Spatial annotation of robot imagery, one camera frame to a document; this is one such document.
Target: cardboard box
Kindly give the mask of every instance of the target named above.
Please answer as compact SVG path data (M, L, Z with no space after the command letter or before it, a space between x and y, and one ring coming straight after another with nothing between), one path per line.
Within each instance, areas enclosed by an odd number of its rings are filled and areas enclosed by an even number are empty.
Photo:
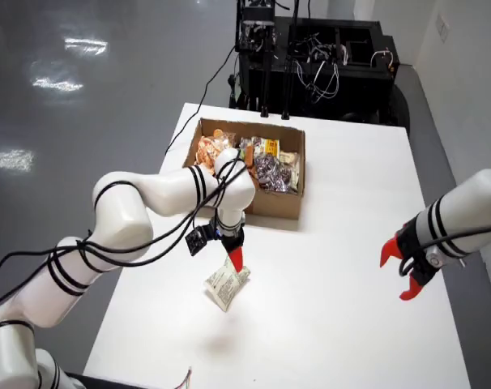
M305 192L305 132L295 128L273 126L260 123L226 122L201 118L193 139L190 150L183 167L195 163L195 154L201 136L212 136L213 131L220 128L224 132L237 135L236 142L241 138L259 136L266 139L279 139L280 149L284 152L297 152L300 155L300 181L297 194L270 192L262 189L256 190L253 203L245 210L245 213L261 216L283 217L285 219L298 219L301 209L301 201Z

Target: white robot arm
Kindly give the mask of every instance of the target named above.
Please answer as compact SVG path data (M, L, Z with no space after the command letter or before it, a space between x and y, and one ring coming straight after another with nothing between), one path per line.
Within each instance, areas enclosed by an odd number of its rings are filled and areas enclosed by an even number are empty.
M161 216L193 211L217 189L218 177L242 171L208 203L217 210L213 223L224 247L228 252L240 251L241 256L244 209L252 202L255 188L237 153L228 149L220 154L216 160L217 178L203 166L164 175L124 172L105 175L92 194L96 227L88 242L111 249L142 246L141 250L129 253L107 254L111 259L131 263L146 253L146 244L152 239L146 207ZM75 246L78 241L81 241L78 237L66 237L58 246ZM47 267L0 306L0 389L38 387L41 374L32 359L32 324L56 326L88 287L115 267L90 252L73 250L49 261ZM235 267L241 267L241 263L235 263Z
M411 300L436 272L491 243L491 169L481 170L407 222L382 248L381 267L401 259L399 274L409 277Z

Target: black mount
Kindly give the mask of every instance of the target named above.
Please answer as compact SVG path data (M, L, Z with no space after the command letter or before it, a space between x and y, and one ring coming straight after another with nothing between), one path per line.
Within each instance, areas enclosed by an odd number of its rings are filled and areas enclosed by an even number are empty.
M216 229L216 222L216 218L213 217L208 224L199 225L195 227L191 233L186 235L186 244L188 245L188 250L190 251L192 257L206 247L206 244L209 241L220 240L222 242L222 246L224 246L228 254L244 245L243 224L233 236L227 236L220 234L219 230Z
M412 259L411 277L413 277L420 286L424 286L430 282L438 269L427 262L425 252L421 250L421 244L416 235L416 216L397 232L397 246L403 256L399 274L401 276L406 276L406 274L401 272L401 269L409 259Z

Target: gray floor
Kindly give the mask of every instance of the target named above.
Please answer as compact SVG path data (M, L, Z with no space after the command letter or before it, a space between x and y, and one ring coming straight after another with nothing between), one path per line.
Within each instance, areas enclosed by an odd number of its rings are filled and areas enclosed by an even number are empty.
M183 103L199 100L231 49L234 12L229 0L0 2L0 152L32 157L31 166L0 166L0 258L85 236L104 173L159 170ZM207 104L227 105L231 67ZM429 203L455 182L415 71L402 66L397 81ZM472 386L491 387L491 288L474 259L444 277ZM0 293L38 262L6 266ZM37 332L37 345L66 370L83 371L117 278L101 277L60 325Z

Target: food packet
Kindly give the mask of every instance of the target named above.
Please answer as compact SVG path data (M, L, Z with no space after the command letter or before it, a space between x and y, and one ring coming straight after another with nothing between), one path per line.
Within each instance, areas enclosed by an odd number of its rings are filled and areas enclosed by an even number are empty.
M231 259L226 258L224 265L215 271L205 282L207 291L211 294L217 305L227 312L229 304L246 282L251 271L244 266L237 273Z
M291 190L291 167L278 158L264 154L254 158L258 184L264 190L288 193Z
M211 174L215 175L215 161L226 148L233 147L235 134L223 132L221 129L213 131L213 136L203 136L199 140L195 163L204 165Z
M254 136L251 138L254 145L254 158L264 154L280 158L280 141L273 139L264 139Z
M297 152L280 152L280 162L290 166L291 180L289 186L297 192L297 184L300 181L300 156Z

